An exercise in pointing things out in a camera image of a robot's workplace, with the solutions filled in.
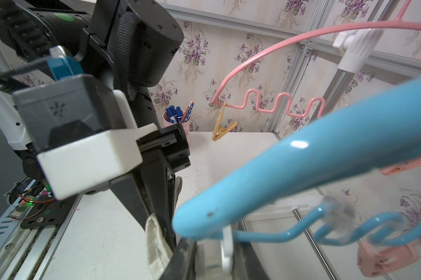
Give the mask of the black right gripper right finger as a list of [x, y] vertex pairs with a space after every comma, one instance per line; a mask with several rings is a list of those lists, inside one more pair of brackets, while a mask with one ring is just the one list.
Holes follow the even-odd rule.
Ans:
[[234, 241], [234, 280], [268, 280], [251, 243]]

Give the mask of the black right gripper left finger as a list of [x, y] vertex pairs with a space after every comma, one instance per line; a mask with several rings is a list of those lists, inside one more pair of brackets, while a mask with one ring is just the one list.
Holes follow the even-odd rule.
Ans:
[[182, 238], [159, 280], [195, 280], [197, 242]]

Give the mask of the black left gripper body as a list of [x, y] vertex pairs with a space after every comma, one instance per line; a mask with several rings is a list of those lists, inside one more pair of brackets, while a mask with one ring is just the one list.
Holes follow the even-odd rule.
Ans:
[[172, 218], [179, 189], [176, 172], [191, 165], [187, 135], [180, 124], [162, 128], [136, 142], [143, 162], [129, 173], [114, 179], [110, 190], [144, 228], [154, 214], [168, 245], [176, 244]]

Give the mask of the white glove with grey strap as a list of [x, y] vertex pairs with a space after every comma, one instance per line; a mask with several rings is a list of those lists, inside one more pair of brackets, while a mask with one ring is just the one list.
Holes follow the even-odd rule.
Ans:
[[151, 214], [145, 224], [145, 245], [148, 269], [153, 279], [159, 280], [173, 256], [173, 251], [164, 238], [155, 214]]

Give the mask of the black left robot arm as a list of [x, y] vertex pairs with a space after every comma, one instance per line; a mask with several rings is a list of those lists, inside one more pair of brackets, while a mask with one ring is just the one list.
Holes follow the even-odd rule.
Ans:
[[154, 215], [174, 248], [175, 173], [187, 168], [180, 124], [162, 127], [149, 93], [184, 39], [155, 1], [0, 1], [0, 39], [24, 65], [0, 71], [36, 163], [58, 200], [110, 189], [140, 225]]

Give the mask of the blue wavy hanger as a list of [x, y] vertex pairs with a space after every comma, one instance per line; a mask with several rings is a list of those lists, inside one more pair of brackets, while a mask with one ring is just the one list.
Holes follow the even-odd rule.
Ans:
[[179, 207], [183, 238], [222, 229], [297, 192], [421, 157], [421, 78], [312, 122]]

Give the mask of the white clothes peg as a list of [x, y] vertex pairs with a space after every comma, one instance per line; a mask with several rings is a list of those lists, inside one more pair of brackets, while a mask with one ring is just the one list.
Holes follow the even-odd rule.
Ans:
[[232, 280], [234, 240], [231, 226], [222, 231], [222, 240], [202, 240], [195, 255], [197, 280]]

